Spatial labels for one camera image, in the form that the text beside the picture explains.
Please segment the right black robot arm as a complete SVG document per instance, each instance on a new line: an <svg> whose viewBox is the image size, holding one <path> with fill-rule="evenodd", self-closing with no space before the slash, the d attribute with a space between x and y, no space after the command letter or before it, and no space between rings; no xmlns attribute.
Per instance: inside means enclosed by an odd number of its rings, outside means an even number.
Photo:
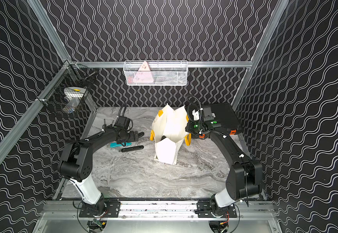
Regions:
<svg viewBox="0 0 338 233"><path fill-rule="evenodd" d="M262 192L262 165L247 156L230 136L225 127L209 126L198 121L189 121L185 127L187 133L196 139L210 139L215 143L229 166L225 188L210 199L211 213L222 216L227 207L235 202L247 199Z"/></svg>

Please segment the white canvas pouch yellow handles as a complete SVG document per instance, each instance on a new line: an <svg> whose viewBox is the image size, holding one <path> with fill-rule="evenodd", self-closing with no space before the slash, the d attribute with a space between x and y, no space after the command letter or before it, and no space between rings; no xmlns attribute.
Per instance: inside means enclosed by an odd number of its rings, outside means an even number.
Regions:
<svg viewBox="0 0 338 233"><path fill-rule="evenodd" d="M184 106L173 109L168 104L158 111L151 126L150 140L154 142L155 157L161 163L175 165L186 132L187 112Z"/></svg>

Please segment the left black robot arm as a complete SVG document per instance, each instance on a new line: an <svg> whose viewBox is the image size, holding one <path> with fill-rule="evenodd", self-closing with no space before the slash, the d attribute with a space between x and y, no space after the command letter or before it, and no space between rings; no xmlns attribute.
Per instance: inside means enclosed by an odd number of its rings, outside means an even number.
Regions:
<svg viewBox="0 0 338 233"><path fill-rule="evenodd" d="M101 216L106 212L105 198L91 175L93 154L109 143L138 142L143 136L143 132L108 126L92 136L71 142L64 147L58 172L76 187L82 198L82 207L92 215Z"/></svg>

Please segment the teal utility knife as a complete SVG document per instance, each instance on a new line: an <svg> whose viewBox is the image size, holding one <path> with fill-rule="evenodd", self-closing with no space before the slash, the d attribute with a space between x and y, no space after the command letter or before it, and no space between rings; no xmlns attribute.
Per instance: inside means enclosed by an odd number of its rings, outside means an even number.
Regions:
<svg viewBox="0 0 338 233"><path fill-rule="evenodd" d="M114 142L114 143L111 143L110 145L109 145L109 147L110 148L116 148L116 147L125 147L126 146L126 144L125 143L116 143L116 142Z"/></svg>

